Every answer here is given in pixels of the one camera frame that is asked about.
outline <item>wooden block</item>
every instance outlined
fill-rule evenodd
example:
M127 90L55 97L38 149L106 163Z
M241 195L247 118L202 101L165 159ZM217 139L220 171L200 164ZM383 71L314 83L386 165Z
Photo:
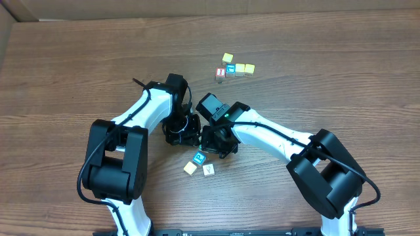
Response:
M186 166L184 167L184 171L187 172L189 175L193 175L197 170L197 167L189 161Z
M222 59L222 65L227 65L227 63L231 63L234 58L234 55L225 53Z
M253 64L246 64L245 65L245 73L246 77L252 77L254 75L255 66Z
M203 172L205 177L215 175L213 164L203 165Z
M202 166L205 162L205 155L199 151L194 155L194 158L192 159L195 164Z
M227 64L226 65L226 77L235 77L235 65Z
M236 64L235 76L243 76L245 73L245 64Z
M216 68L216 81L225 81L226 80L226 69Z

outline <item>wood grain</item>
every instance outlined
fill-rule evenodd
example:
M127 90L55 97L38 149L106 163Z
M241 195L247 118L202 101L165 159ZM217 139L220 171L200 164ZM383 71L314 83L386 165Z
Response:
M16 20L7 12L7 10L0 4L0 70L5 57L7 41L11 34L13 23Z
M418 9L418 0L3 0L21 21Z
M89 127L138 100L132 77L168 73L188 80L194 104L212 92L295 130L334 132L383 194L358 224L418 235L419 39L420 10L17 23L0 75L0 235L115 228L75 190ZM255 77L214 83L224 52ZM215 176L191 178L182 167L195 151L150 137L142 198L157 228L320 225L275 158L240 146L209 156ZM361 201L373 197L366 186Z

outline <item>black bracket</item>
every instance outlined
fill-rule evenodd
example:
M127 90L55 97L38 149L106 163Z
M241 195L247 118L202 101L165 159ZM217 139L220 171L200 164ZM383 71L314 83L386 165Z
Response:
M115 124L96 120L89 133L86 159ZM99 147L83 173L83 187L99 199L111 198L130 204L140 197L147 176L148 130L141 127L119 127L108 141ZM125 148L124 159L107 157L105 151Z
M182 75L170 73L165 83L150 82L148 89L160 89L172 95L173 106L170 116L162 121L165 141L173 146L197 146L200 134L200 118L191 112L192 102L182 105L188 83Z
M330 131L322 129L310 139L310 148L319 149L364 174L360 165ZM300 154L291 156L286 168L305 200L316 211L329 219L340 218L344 214L345 205L362 193L364 181L332 162L319 173L313 165L317 158L310 149L304 149Z

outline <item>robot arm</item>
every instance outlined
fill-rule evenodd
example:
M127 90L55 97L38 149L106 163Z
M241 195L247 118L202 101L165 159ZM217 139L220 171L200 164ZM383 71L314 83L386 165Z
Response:
M200 119L191 114L191 103L182 105L187 87L181 75L169 74L165 83L148 83L148 92L122 115L92 124L86 160L91 158L81 173L83 186L118 209L121 221L108 205L118 236L124 234L120 222L131 236L147 236L152 228L141 199L147 176L148 135L162 121L166 141L171 145L192 145L197 140ZM124 158L107 157L106 151L122 151Z
M265 119L245 104L236 102L230 107L212 94L200 100L196 109L210 123L203 128L203 151L219 153L219 157L225 158L229 153L237 152L238 143L261 148L286 164L305 200L322 215L325 235L349 235L350 227L352 231L356 230L349 210L356 204L364 180L333 162L319 173L315 166L325 159L310 151L316 149L332 156L364 175L362 168L334 134L324 129L316 135L290 130ZM307 148L296 145L273 130Z

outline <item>black cable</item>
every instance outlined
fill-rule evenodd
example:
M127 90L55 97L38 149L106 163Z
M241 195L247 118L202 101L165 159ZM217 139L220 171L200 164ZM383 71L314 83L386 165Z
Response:
M139 108L137 108L134 112L132 112L132 114L128 115L127 118L125 118L122 122L120 122L120 124L116 125L109 133L107 133L107 135L99 142L99 144L95 147L95 149L92 151L92 153L86 159L85 164L83 164L83 166L81 167L81 169L79 171L79 176L77 176L77 193L79 194L79 197L87 203L92 203L92 204L97 204L97 205L106 205L106 206L111 207L112 211L117 214L119 224L120 224L120 226L123 230L123 235L126 235L126 236L129 236L129 233L128 233L127 229L125 228L123 218L121 217L121 214L119 213L118 207L115 206L113 203L110 203L110 202L96 201L96 200L88 199L86 196L84 196L83 192L81 191L81 177L83 175L83 172L85 171L85 168L86 168L87 164L89 164L93 155L99 150L99 147L102 146L103 144L105 144L108 141L108 138L111 137L118 130L119 127L122 127L125 123L130 121L151 100L150 91L149 91L148 88L145 87L144 83L138 81L135 78L133 78L133 81L135 83L137 83L138 85L142 86L146 90L146 92L148 93L148 97L147 97L146 101Z
M188 114L190 114L190 110L191 110L191 107L192 107L192 102L191 102L191 99L192 99L192 93L191 93L191 88L190 88L190 86L188 86L188 85L187 85L187 88L188 88L188 91L190 92L190 99L189 99L189 101L188 101L188 106L186 107L186 109L185 109L184 113L187 113L187 112L188 112Z
M353 214L355 214L354 211L356 209L359 209L359 208L362 208L362 207L367 207L369 205L375 204L375 203L377 203L381 199L381 191L379 191L378 186L372 180L370 180L367 176L365 176L364 174L358 172L357 170L354 170L352 167L350 167L350 166L348 166L348 165L346 165L346 164L344 164L344 163L342 163L342 162L334 159L333 157L330 157L329 155L327 155L327 154L319 151L318 149L311 148L310 146L308 146L306 144L303 144L303 143L297 141L296 139L291 138L291 137L287 136L286 134L284 134L284 133L282 133L282 132L280 132L280 131L276 130L275 128L272 128L272 127L270 127L268 125L261 124L261 123L258 123L258 122L237 121L237 122L230 122L230 123L226 123L226 124L222 124L222 125L216 125L216 126L213 126L211 128L212 128L212 130L216 130L216 129L222 128L222 127L233 127L234 125L253 125L253 126L256 126L256 127L266 128L266 129L274 132L275 134L278 134L279 136L285 138L286 140L292 142L293 144L297 144L297 145L301 146L302 148L311 151L313 154L315 154L315 155L317 155L319 157L323 157L324 159L328 159L331 162L333 162L335 164L338 164L338 165L344 167L345 169L347 169L347 170L355 173L362 180L364 180L368 184L370 184L370 186L372 186L372 188L376 192L376 198L374 198L373 200L370 200L368 202L365 202L365 203L361 203L359 205L356 205L356 206L352 207L349 210L349 213L350 213L350 232L352 231Z
M163 135L166 136L165 123L164 122L162 122L162 132L163 132Z

